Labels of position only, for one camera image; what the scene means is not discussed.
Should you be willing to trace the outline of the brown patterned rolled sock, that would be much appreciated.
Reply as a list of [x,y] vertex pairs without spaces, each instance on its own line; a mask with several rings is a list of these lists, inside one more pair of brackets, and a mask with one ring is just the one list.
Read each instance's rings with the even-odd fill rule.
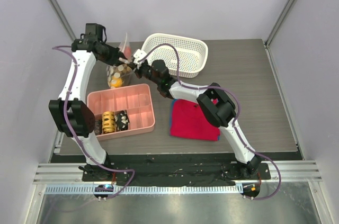
[[96,135],[102,134],[102,120],[98,119],[95,121],[94,132]]

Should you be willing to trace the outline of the white perforated plastic basket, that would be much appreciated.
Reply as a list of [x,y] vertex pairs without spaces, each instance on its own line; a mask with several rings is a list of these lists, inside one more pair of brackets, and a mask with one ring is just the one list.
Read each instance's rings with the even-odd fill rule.
[[178,35],[154,33],[143,43],[141,50],[150,53],[147,61],[163,60],[173,76],[194,78],[204,69],[208,58],[205,42]]

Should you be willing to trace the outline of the clear polka dot zip bag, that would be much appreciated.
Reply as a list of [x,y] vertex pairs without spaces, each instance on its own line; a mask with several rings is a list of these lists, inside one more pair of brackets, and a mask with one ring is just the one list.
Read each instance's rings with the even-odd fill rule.
[[[119,44],[120,51],[124,52],[125,46],[131,47],[129,43],[129,36],[127,33],[125,33],[123,41],[121,41]],[[123,79],[123,87],[129,85],[133,72],[132,69],[127,66],[127,64],[121,64],[117,66],[107,66],[106,68],[107,82],[114,73],[121,74],[121,77]]]

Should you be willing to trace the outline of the yellow fake fruit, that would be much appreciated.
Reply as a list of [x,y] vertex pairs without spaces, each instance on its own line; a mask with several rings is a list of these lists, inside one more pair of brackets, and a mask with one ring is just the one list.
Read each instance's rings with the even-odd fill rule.
[[121,74],[114,73],[108,80],[108,85],[110,88],[119,88],[123,86],[123,79]]

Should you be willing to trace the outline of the right aluminium frame post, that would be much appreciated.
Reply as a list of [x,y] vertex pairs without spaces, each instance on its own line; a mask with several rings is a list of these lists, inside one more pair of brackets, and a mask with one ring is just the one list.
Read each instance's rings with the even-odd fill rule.
[[293,6],[297,0],[287,0],[281,13],[279,14],[272,30],[270,31],[267,39],[264,41],[264,46],[268,49],[272,44],[273,40],[275,39],[277,33],[279,32],[280,28],[282,27],[284,21],[287,19],[288,15],[293,9]]

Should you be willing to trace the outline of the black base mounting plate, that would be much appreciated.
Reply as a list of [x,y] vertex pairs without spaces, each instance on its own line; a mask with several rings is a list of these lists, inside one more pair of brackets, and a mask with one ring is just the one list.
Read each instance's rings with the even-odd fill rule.
[[234,185],[239,180],[268,180],[268,158],[263,157],[256,171],[246,171],[236,162],[234,154],[160,154],[160,155],[110,155],[111,168],[120,172],[107,172],[88,165],[81,155],[53,155],[53,164],[76,164],[82,171],[84,182],[117,182],[123,186],[129,178],[131,186],[223,186]]

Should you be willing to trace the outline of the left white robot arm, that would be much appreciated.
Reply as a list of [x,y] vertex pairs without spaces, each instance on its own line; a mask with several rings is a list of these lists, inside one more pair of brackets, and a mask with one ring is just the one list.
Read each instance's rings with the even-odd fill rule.
[[99,40],[76,39],[70,46],[71,51],[66,48],[67,46],[52,48],[67,54],[72,61],[63,90],[56,100],[49,102],[48,108],[57,129],[77,143],[87,164],[96,166],[95,176],[101,181],[107,181],[112,177],[114,169],[95,135],[95,117],[85,103],[86,90],[97,61],[117,65],[125,56],[119,48]]

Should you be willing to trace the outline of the black white patterned sock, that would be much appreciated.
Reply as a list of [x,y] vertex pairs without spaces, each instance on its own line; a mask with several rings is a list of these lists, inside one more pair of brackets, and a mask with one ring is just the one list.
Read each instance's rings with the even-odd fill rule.
[[114,123],[116,131],[125,131],[129,129],[130,120],[126,110],[114,113]]

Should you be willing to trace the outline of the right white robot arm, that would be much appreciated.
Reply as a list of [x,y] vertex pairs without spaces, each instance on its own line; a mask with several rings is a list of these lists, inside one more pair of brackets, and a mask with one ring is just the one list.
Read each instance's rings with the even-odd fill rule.
[[186,100],[197,104],[206,120],[226,137],[231,145],[243,178],[253,178],[258,173],[261,158],[249,145],[237,123],[236,105],[217,83],[207,86],[187,84],[170,75],[163,60],[128,65],[138,78],[146,78],[157,85],[163,97]]

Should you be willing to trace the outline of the yellow patterned rolled sock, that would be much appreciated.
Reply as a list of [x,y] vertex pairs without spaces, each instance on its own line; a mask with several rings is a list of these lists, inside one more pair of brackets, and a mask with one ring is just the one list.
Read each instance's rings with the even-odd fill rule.
[[106,111],[102,114],[102,133],[114,133],[115,132],[115,117],[114,112]]

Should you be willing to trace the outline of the pink divided organizer tray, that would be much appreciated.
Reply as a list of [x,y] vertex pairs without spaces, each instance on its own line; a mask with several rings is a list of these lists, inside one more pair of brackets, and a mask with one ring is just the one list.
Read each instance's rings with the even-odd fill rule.
[[97,136],[99,141],[152,132],[155,126],[151,93],[147,84],[91,92],[87,96],[87,106],[97,120],[101,120],[106,111],[127,113],[128,129],[102,133]]

